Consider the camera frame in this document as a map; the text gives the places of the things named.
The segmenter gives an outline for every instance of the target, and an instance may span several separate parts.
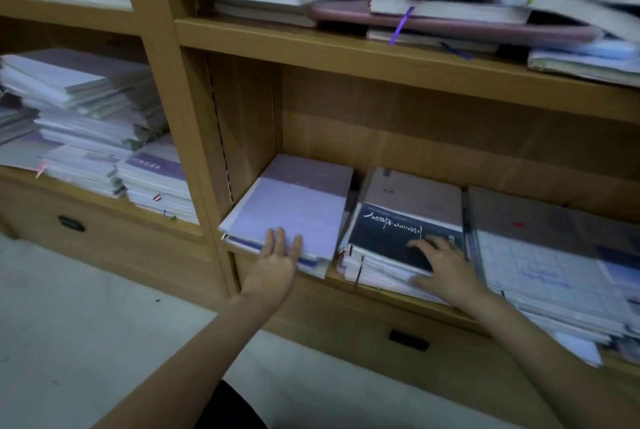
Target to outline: dark navy book cover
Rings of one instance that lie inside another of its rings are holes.
[[[436,235],[454,243],[464,252],[463,233],[411,216],[396,214],[369,203],[362,204],[349,243],[398,263],[432,272],[422,252],[406,247],[410,240]]]

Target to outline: left hand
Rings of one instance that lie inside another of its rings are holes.
[[[273,230],[269,229],[264,247],[244,279],[241,292],[241,296],[259,299],[272,313],[278,310],[291,292],[302,251],[300,235],[296,235],[288,255],[285,255],[284,230],[280,227],[277,229],[275,243],[273,237]]]

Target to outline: purple notebook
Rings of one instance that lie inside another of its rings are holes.
[[[369,0],[316,1],[307,6],[306,13],[312,20],[345,21],[391,28],[396,28],[403,19],[402,16],[370,13]],[[601,29],[585,25],[514,25],[440,18],[409,17],[403,28],[439,37],[529,47],[581,44],[603,37]]]
[[[303,255],[331,259],[352,175],[347,166],[278,155],[257,180],[228,234],[263,243],[268,229],[282,227],[287,245],[301,234]]]

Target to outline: pink folder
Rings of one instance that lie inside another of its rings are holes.
[[[361,25],[396,28],[402,16],[369,12],[368,0],[322,0],[311,3],[306,13],[312,20],[345,21]],[[404,29],[428,35],[523,46],[581,44],[602,38],[597,27],[585,25],[514,25],[473,20],[442,20],[409,17]]]

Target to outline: purple bookmark ribbon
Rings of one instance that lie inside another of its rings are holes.
[[[471,55],[469,55],[468,53],[463,52],[462,50],[458,50],[457,48],[453,48],[448,43],[444,43],[444,42],[438,42],[438,43],[442,45],[443,49],[446,50],[447,52],[451,52],[459,57],[462,57],[466,61],[470,61],[473,59],[473,57],[471,57]]]
[[[409,18],[409,15],[411,15],[413,10],[415,10],[415,6],[409,7],[409,10],[406,11],[406,13],[404,14],[404,17],[402,17],[402,20],[400,20],[400,24],[398,25],[398,28],[396,28],[394,36],[391,37],[391,41],[389,42],[389,45],[393,45],[396,43],[398,35],[400,35],[400,31],[402,31],[402,27],[404,27],[404,24],[406,23],[407,19]]]

